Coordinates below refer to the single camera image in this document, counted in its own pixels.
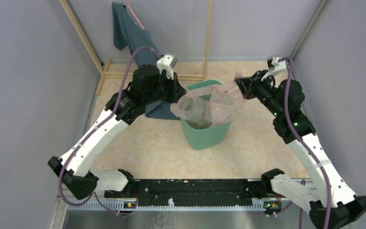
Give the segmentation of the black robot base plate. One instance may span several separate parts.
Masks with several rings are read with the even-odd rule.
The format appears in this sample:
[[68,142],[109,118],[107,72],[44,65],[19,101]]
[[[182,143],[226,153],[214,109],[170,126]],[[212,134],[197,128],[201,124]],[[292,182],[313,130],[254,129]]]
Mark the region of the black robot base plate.
[[105,191],[104,197],[132,198],[140,207],[166,206],[170,199],[177,207],[251,206],[253,199],[277,200],[260,179],[135,179],[123,191]]

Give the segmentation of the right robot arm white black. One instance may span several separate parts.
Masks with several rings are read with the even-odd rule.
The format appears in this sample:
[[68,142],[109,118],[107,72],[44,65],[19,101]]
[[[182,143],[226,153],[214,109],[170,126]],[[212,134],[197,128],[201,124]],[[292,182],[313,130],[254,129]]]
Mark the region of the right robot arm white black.
[[356,221],[366,213],[366,196],[347,185],[326,155],[314,126],[301,111],[305,95],[300,83],[289,79],[275,85],[267,73],[261,70],[249,77],[237,73],[234,82],[244,99],[257,99],[271,112],[275,131],[300,160],[315,189],[272,169],[262,175],[261,192],[288,198],[318,229],[339,229]]

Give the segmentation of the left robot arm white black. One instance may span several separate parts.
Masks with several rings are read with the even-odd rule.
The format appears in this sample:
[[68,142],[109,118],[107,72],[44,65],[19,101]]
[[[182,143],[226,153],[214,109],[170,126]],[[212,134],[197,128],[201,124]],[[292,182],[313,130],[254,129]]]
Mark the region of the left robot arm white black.
[[133,193],[132,175],[117,171],[91,170],[91,165],[106,146],[155,102],[176,103],[186,94],[177,74],[167,76],[165,69],[150,64],[133,72],[127,88],[122,88],[107,102],[95,124],[67,153],[53,156],[49,167],[59,178],[59,193],[65,186],[77,200],[96,191],[116,191],[122,197]]

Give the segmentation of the pink plastic trash bag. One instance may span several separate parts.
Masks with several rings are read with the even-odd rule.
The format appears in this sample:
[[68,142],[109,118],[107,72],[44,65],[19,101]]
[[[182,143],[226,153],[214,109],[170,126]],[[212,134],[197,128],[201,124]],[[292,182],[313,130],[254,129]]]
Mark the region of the pink plastic trash bag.
[[245,103],[234,80],[210,80],[185,87],[186,94],[171,104],[171,112],[194,129],[206,129],[231,122]]

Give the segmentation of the green plastic trash bin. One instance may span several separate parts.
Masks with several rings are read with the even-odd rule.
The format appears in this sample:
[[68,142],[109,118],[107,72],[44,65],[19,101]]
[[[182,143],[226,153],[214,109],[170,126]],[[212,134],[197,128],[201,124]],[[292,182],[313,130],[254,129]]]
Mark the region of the green plastic trash bin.
[[[195,89],[205,88],[210,85],[221,85],[221,83],[217,80],[205,80],[191,84],[187,88],[189,91],[192,91]],[[225,139],[231,123],[232,122],[213,127],[209,127],[208,125],[207,128],[196,129],[193,128],[186,120],[181,119],[183,133],[189,145],[194,150],[204,150],[221,143]]]

